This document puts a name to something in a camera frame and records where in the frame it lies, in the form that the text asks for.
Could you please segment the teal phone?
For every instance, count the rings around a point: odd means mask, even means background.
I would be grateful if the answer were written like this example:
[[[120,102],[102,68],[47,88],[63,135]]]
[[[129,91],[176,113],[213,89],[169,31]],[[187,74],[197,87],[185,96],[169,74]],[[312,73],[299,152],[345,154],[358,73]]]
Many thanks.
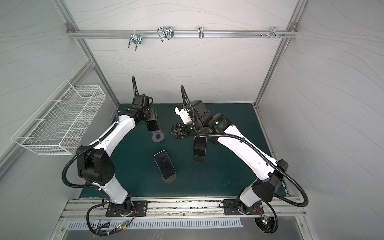
[[[169,179],[176,174],[176,170],[171,162],[171,159],[165,150],[155,154],[154,161],[164,179]]]

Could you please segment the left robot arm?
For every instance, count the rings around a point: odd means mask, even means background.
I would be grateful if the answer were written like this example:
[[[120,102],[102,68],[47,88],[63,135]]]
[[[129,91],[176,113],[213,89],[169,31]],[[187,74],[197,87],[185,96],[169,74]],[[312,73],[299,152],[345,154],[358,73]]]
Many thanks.
[[[78,175],[101,192],[109,201],[111,211],[123,217],[134,209],[131,194],[125,190],[116,177],[116,168],[111,160],[114,149],[121,140],[140,123],[145,123],[150,132],[157,131],[157,110],[149,108],[140,111],[125,108],[118,114],[118,119],[101,137],[93,142],[94,147],[86,150],[85,146],[77,149]]]

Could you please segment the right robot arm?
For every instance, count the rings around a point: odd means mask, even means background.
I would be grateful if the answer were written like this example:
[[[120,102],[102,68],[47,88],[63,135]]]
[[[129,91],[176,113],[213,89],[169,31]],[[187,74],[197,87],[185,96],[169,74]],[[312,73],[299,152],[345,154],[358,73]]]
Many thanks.
[[[231,150],[256,175],[256,180],[244,188],[236,198],[240,214],[248,214],[255,204],[271,202],[279,190],[288,163],[277,161],[251,143],[238,128],[224,115],[216,114],[207,120],[198,117],[193,122],[192,114],[182,117],[183,122],[175,124],[170,136],[177,140],[189,137],[207,138]]]

